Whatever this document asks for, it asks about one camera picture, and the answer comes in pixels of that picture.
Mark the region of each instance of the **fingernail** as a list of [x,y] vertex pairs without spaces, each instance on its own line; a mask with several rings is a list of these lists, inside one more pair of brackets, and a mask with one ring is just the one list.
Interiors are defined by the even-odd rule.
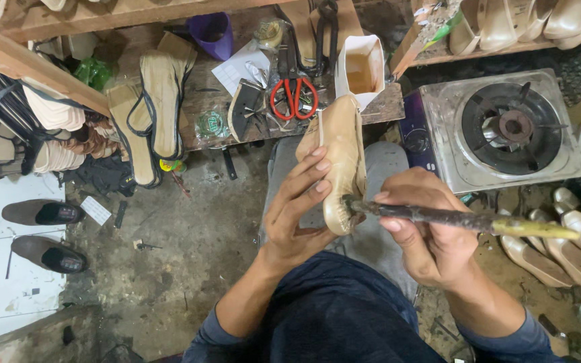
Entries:
[[385,227],[389,232],[399,232],[403,226],[400,225],[400,223],[396,220],[388,220],[388,221],[382,221],[382,226]]
[[318,169],[320,171],[327,169],[327,167],[331,164],[330,161],[328,160],[322,160],[318,163],[318,165],[315,165],[315,169]]
[[385,199],[388,196],[389,196],[389,192],[381,192],[381,193],[374,195],[373,200],[378,202],[378,201]]
[[330,183],[327,180],[322,180],[321,182],[318,183],[317,186],[315,186],[315,191],[318,193],[322,193],[325,190],[327,190],[329,184]]
[[317,149],[315,149],[315,151],[313,151],[311,153],[311,155],[313,155],[313,156],[320,155],[324,151],[324,149],[325,149],[324,147],[320,146]]

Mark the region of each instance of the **white tile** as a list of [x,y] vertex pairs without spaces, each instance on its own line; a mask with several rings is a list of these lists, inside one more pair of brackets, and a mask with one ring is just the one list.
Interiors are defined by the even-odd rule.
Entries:
[[1,218],[1,210],[11,203],[31,199],[64,200],[64,186],[60,188],[57,178],[51,173],[33,174],[19,177],[12,181],[5,177],[0,179],[0,238],[33,235],[65,229],[60,226],[24,226],[11,223]]
[[29,324],[35,323],[39,319],[45,318],[53,314],[55,310],[42,311],[40,313],[15,315],[14,317],[4,317],[0,318],[0,335],[10,333],[13,330],[17,330],[20,327],[27,326]]
[[[64,231],[41,235],[59,242]],[[16,253],[11,254],[12,240],[0,239],[0,318],[57,309],[59,294],[67,283],[66,276],[40,268]],[[6,279],[9,256],[10,274]]]

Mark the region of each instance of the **navy sleeve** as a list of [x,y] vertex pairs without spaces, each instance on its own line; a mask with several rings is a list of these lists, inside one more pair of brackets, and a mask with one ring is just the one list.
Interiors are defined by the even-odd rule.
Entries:
[[228,334],[216,317],[216,307],[210,311],[198,333],[183,355],[183,362],[237,362],[246,338]]
[[499,362],[563,362],[553,354],[544,328],[526,310],[526,319],[519,330],[502,338],[488,338],[473,333],[456,323],[458,331],[477,354],[477,361]]

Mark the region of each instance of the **hand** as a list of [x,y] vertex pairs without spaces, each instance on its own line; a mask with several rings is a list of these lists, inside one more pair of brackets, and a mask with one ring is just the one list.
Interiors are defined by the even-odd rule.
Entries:
[[326,154],[325,147],[308,153],[281,183],[279,192],[263,217],[269,240],[260,250],[260,255],[267,265],[284,273],[302,264],[338,237],[328,227],[299,227],[300,218],[331,192],[332,186],[327,180],[311,188],[331,169],[331,162],[324,158]]
[[[447,185],[421,167],[388,177],[374,199],[384,204],[469,211]],[[402,247],[405,269],[419,284],[453,291],[477,268],[472,257],[478,245],[476,232],[418,223],[419,230],[409,219],[391,217],[382,217],[380,224]]]

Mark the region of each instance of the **dirty floor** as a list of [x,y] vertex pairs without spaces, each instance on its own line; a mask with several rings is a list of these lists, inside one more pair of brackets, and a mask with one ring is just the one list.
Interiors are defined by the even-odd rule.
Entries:
[[[114,213],[111,220],[100,227],[87,217],[67,231],[68,243],[86,253],[90,268],[69,276],[62,302],[102,306],[102,352],[126,344],[150,361],[187,348],[208,311],[256,254],[271,148],[268,141],[258,149],[232,149],[236,180],[228,178],[221,151],[191,153],[183,174],[191,199],[166,175],[158,189],[139,188],[132,198],[96,198]],[[555,187],[505,189],[499,208],[525,213],[545,203],[549,207]],[[84,197],[67,186],[67,200],[80,203]],[[128,209],[122,228],[115,229],[112,220],[121,200]],[[476,202],[472,208],[483,207]],[[162,248],[137,251],[133,241],[140,239]],[[545,313],[560,330],[581,333],[573,312],[576,291],[542,285],[514,265],[492,236],[480,238],[475,255],[488,275],[535,316]],[[422,288],[416,307],[425,342],[448,361],[469,358],[442,293]],[[558,353],[565,352],[566,345],[560,346]]]

